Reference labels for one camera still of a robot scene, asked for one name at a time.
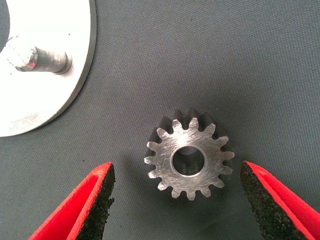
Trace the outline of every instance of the red plastic jaw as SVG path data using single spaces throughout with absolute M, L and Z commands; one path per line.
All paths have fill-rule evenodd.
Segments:
M 245 161 L 273 200 L 285 211 L 296 228 L 309 240 L 320 240 L 320 214 L 267 170 Z
M 93 169 L 32 234 L 29 240 L 75 240 L 84 226 L 110 169 L 114 174 L 111 162 Z

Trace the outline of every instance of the center hole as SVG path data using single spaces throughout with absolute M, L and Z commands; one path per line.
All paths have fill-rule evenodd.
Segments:
M 172 164 L 178 173 L 191 176 L 201 171 L 205 164 L 205 158 L 196 147 L 185 146 L 173 155 Z

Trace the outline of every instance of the steel gear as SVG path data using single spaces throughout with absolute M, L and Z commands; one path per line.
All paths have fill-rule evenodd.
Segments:
M 218 188 L 223 188 L 225 185 L 219 179 L 219 175 L 232 173 L 232 169 L 223 165 L 223 162 L 232 159 L 234 153 L 221 151 L 221 147 L 229 138 L 222 136 L 213 139 L 216 130 L 216 125 L 213 123 L 200 131 L 197 117 L 190 120 L 187 129 L 183 128 L 182 123 L 183 120 L 172 121 L 172 134 L 159 127 L 156 132 L 161 143 L 154 141 L 147 143 L 147 147 L 155 152 L 154 156 L 144 158 L 146 164 L 155 165 L 155 169 L 149 172 L 148 176 L 151 179 L 162 179 L 158 185 L 161 191 L 171 186 L 171 194 L 175 199 L 185 191 L 187 198 L 194 200 L 198 190 L 205 197 L 210 197 L 210 185 Z M 197 151 L 191 155 L 182 155 L 179 151 L 185 147 L 192 147 Z

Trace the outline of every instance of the gray background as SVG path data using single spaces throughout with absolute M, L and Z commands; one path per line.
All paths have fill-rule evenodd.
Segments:
M 239 179 L 245 159 L 320 211 L 320 1 L 96 7 L 96 51 L 79 96 L 51 123 L 0 138 L 0 239 L 26 239 L 107 161 L 116 183 L 104 240 L 262 239 Z M 158 191 L 143 163 L 161 118 L 190 107 L 212 115 L 236 155 L 225 188 L 193 202 Z

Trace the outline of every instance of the white disc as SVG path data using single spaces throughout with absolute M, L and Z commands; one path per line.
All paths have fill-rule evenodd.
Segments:
M 88 75 L 96 44 L 94 0 L 6 0 L 9 38 L 54 45 L 72 56 L 65 74 L 21 72 L 0 52 L 0 137 L 22 134 L 56 118 L 75 99 Z

